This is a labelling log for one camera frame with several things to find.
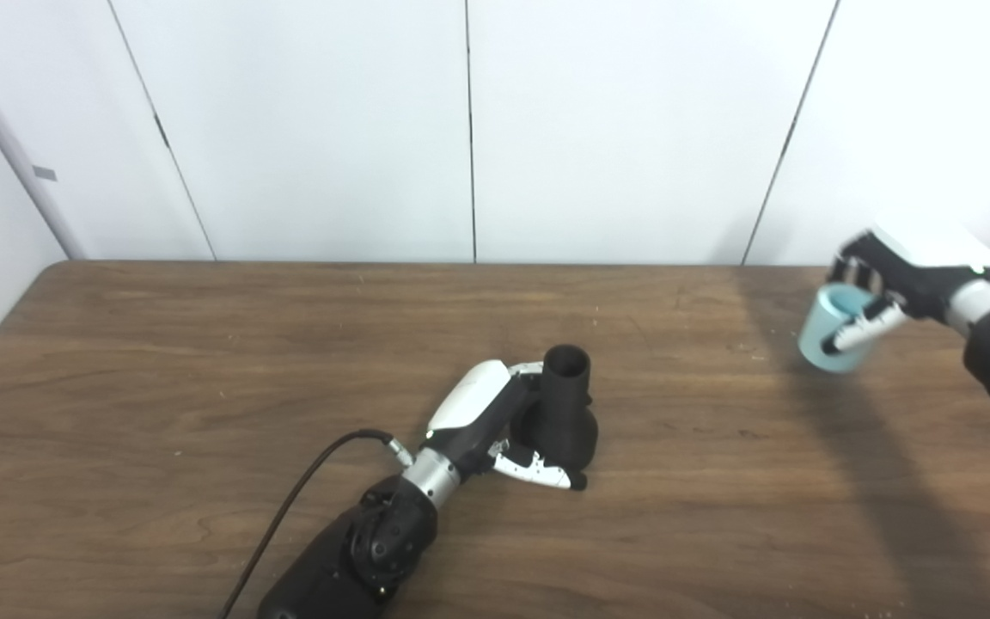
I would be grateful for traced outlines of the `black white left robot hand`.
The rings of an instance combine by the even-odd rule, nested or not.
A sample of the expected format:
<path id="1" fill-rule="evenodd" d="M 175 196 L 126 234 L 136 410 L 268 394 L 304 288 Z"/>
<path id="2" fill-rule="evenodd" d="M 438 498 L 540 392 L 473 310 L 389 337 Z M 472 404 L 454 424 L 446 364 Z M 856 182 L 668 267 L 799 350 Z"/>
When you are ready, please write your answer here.
<path id="1" fill-rule="evenodd" d="M 445 396 L 409 481 L 439 501 L 495 471 L 538 486 L 583 491 L 598 442 L 588 353 L 573 345 L 539 362 L 480 362 Z"/>

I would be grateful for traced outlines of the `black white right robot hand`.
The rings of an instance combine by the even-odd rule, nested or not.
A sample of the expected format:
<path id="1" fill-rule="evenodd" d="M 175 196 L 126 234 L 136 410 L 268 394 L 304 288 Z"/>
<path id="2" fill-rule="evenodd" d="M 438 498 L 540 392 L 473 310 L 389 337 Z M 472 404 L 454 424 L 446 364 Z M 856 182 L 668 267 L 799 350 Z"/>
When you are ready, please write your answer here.
<path id="1" fill-rule="evenodd" d="M 907 320 L 942 322 L 967 336 L 990 313 L 990 248 L 957 224 L 876 224 L 841 246 L 828 282 L 868 289 L 873 279 L 872 301 L 822 338 L 826 355 L 879 340 Z"/>

